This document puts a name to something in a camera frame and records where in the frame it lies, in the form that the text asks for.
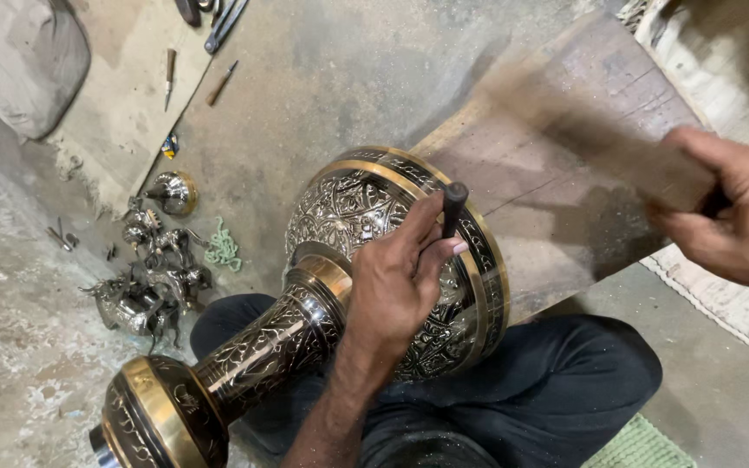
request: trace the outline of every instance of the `finger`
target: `finger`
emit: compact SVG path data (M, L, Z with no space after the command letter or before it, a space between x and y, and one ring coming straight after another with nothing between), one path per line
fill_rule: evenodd
M418 251L423 251L425 248L429 247L431 243L435 242L438 239L441 239L441 236L443 234L443 226L440 225L440 223L436 222L432 225L432 229L430 229L430 233L427 234L427 237L425 237L418 248Z
M716 172L729 167L743 152L749 151L747 145L692 127L674 128L663 138L661 144L680 148Z
M702 267L723 269L730 267L727 264L736 258L735 238L710 218L651 207L649 219L681 248L687 258Z
M430 233L435 218L443 211L443 192L437 191L412 205L404 222L395 229L395 236L421 243Z
M429 311L438 301L441 294L439 279L444 262L453 256L460 255L467 249L467 242L457 237L451 237L433 242L421 253L414 281L418 288L423 311Z

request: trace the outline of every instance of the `green rope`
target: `green rope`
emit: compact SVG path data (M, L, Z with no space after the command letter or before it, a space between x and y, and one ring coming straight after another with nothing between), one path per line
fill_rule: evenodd
M222 229L224 219L215 217L219 221L217 232L210 237L210 248L204 251L204 260L210 263L227 265L232 271L241 270L241 259L235 256L239 246L230 237L230 229Z

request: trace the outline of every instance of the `brass vase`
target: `brass vase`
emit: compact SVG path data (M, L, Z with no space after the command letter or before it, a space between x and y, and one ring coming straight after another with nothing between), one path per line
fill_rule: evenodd
M277 387L327 362L345 328L351 255L403 222L412 203L450 180L408 153L367 146L310 182L286 232L279 300L193 367L140 356L112 379L91 445L103 468L223 467L227 426ZM468 203L469 250L442 269L441 298L399 365L398 380L473 366L504 334L508 281L482 217Z

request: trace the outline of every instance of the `dark pants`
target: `dark pants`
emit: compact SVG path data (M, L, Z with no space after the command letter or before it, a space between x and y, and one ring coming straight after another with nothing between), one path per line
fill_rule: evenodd
M274 298L210 304L190 343L201 359L263 313ZM466 371L390 384L366 418L362 452L410 431L457 431L502 466L579 466L606 445L661 384L658 357L629 325L563 315L508 328L493 355ZM318 370L268 397L240 422L284 454L326 382Z

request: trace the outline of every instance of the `wooden plank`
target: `wooden plank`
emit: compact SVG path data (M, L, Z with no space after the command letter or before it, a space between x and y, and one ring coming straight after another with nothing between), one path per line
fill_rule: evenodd
M701 126L643 47L602 13L580 18L518 67L587 97L650 142L676 125ZM504 72L509 68L497 67L486 79ZM411 152L473 190L471 200L505 258L513 324L659 250L666 240L647 224L632 187L593 171L501 110L476 96Z

